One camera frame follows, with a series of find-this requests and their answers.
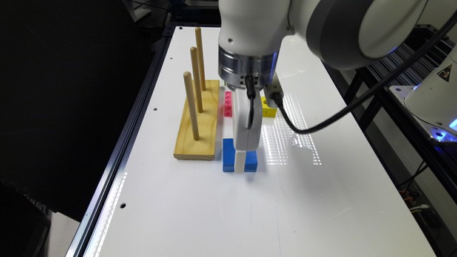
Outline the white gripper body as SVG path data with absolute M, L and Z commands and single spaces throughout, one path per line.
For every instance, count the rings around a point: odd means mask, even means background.
M 255 151 L 261 137 L 262 103 L 259 90 L 253 100 L 253 121 L 248 129 L 251 102 L 246 89 L 235 88 L 232 92 L 233 146 L 237 151 Z

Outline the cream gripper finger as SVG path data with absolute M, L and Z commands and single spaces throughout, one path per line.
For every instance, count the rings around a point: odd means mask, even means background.
M 243 173 L 246 164 L 246 151 L 235 151 L 235 159 L 234 159 L 234 172 L 235 173 Z

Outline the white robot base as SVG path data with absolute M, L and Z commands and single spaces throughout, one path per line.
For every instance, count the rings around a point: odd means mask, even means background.
M 417 86 L 391 86 L 391 93 L 430 140 L 456 142 L 456 49 Z

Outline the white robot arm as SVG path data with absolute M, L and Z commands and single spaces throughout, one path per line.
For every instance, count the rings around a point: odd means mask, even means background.
M 325 64 L 357 69 L 394 51 L 426 7 L 424 0 L 220 1 L 219 76 L 233 92 L 234 171 L 258 148 L 260 92 L 272 82 L 283 38 L 300 36 Z

